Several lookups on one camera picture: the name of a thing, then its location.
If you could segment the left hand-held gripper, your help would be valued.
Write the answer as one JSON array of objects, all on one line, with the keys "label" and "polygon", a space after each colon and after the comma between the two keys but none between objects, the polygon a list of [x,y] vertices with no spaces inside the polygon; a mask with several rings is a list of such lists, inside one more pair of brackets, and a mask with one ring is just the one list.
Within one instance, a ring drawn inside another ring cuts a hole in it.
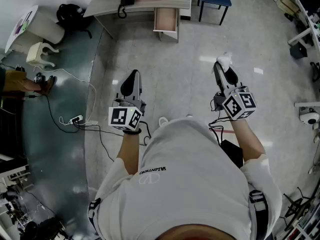
[{"label": "left hand-held gripper", "polygon": [[127,73],[118,83],[116,97],[108,108],[108,125],[122,131],[135,132],[145,113],[141,99],[142,77],[138,70]]}]

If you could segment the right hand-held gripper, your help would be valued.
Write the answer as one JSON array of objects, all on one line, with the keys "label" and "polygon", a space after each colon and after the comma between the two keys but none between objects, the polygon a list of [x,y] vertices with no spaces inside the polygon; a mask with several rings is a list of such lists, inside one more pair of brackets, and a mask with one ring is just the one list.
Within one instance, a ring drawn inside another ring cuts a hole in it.
[{"label": "right hand-held gripper", "polygon": [[257,103],[247,86],[226,88],[223,79],[233,86],[238,84],[238,75],[230,66],[225,72],[221,64],[216,61],[213,65],[213,73],[216,84],[221,92],[217,92],[213,98],[217,111],[224,109],[232,120],[248,118],[257,110]]}]

